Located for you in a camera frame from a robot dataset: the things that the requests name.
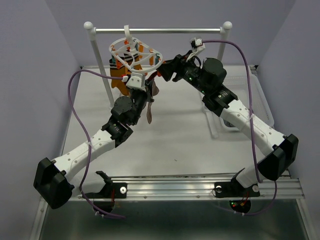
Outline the maroon white striped sock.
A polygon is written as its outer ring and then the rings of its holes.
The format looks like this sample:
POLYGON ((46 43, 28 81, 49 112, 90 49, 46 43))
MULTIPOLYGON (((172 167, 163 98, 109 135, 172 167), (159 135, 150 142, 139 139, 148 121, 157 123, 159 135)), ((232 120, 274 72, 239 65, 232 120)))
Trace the maroon white striped sock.
POLYGON ((155 77, 158 74, 155 72, 153 73, 150 77, 149 77, 149 85, 150 85, 150 91, 151 91, 151 96, 156 96, 159 93, 159 88, 157 87, 156 83, 155 83, 155 77))

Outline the mustard brown striped sock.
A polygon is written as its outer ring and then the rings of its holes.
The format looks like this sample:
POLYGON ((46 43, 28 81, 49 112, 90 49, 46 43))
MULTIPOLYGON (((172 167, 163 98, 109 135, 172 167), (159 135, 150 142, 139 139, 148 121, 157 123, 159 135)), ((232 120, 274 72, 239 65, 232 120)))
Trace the mustard brown striped sock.
MULTIPOLYGON (((132 57, 130 54, 124 54, 123 55, 123 59, 126 63, 128 63, 129 65, 132 63, 132 62, 138 62, 140 60, 140 57, 139 57, 139 54, 136 53, 133 55, 134 57, 132 57)), ((141 64, 136 64, 133 66, 133 68, 135 70, 142 70, 142 66, 141 64)))

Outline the white round clip hanger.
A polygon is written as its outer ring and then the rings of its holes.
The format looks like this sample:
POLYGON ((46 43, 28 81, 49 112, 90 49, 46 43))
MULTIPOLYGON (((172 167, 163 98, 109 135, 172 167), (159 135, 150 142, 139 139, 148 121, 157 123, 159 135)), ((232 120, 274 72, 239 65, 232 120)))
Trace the white round clip hanger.
POLYGON ((133 37, 128 25, 125 25, 123 30, 125 37, 115 40, 108 48, 115 67, 124 68, 126 74, 143 75, 158 69, 164 62, 163 55, 140 39, 133 37))

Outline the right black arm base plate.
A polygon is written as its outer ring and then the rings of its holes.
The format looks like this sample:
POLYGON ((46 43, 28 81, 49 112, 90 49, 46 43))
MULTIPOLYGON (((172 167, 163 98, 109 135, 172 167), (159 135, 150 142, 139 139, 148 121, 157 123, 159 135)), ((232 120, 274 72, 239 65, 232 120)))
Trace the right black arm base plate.
POLYGON ((215 182, 213 194, 217 198, 242 198, 247 195, 249 197, 259 197, 261 195, 257 184, 253 184, 245 188, 236 181, 215 182))

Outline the yellow orange clothes peg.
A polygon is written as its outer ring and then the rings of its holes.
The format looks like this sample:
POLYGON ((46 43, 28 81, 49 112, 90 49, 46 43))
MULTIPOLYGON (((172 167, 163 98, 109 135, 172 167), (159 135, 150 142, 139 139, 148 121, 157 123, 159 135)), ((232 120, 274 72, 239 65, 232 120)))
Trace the yellow orange clothes peg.
MULTIPOLYGON (((153 53, 154 53, 153 49, 150 49, 150 50, 149 50, 149 53, 150 53, 150 54, 153 54, 153 53)), ((153 66, 153 65, 154 65, 154 56, 153 56, 153 55, 149 58, 149 65, 150 65, 150 66, 153 66)))

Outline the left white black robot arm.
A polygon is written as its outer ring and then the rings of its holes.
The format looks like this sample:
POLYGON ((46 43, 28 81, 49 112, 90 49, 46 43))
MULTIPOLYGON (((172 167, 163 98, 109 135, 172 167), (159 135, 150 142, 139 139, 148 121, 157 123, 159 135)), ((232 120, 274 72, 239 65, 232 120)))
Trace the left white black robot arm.
POLYGON ((88 136, 70 152, 53 160, 42 159, 36 169, 33 186, 52 209, 63 206, 72 197, 75 186, 71 180, 91 161, 124 143, 138 123, 146 106, 151 106, 159 88, 148 84, 144 89, 130 89, 128 96, 116 99, 108 122, 94 136, 88 136))

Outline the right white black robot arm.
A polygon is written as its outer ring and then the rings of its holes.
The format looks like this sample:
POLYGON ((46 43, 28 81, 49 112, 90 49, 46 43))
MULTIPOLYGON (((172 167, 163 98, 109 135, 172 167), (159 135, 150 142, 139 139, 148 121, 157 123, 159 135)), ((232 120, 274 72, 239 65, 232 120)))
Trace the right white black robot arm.
POLYGON ((207 58, 202 66, 178 54, 157 69, 165 81, 181 79, 202 93, 202 102, 218 117, 235 126, 251 139, 254 149, 264 158, 254 161, 250 167, 241 169, 230 181, 220 185, 218 198, 240 197, 252 190, 259 181, 276 181, 295 161, 299 140, 294 134, 288 136, 276 131, 250 112, 231 90, 224 86, 227 75, 223 64, 216 58, 207 58))

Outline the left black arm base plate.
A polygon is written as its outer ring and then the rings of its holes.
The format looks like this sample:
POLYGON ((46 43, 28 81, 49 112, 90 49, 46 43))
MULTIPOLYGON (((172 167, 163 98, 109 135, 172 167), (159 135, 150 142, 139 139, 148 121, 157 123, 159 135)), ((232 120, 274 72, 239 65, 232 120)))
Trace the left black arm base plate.
POLYGON ((126 199, 127 187, 126 182, 105 183, 99 191, 89 191, 85 195, 89 199, 126 199))

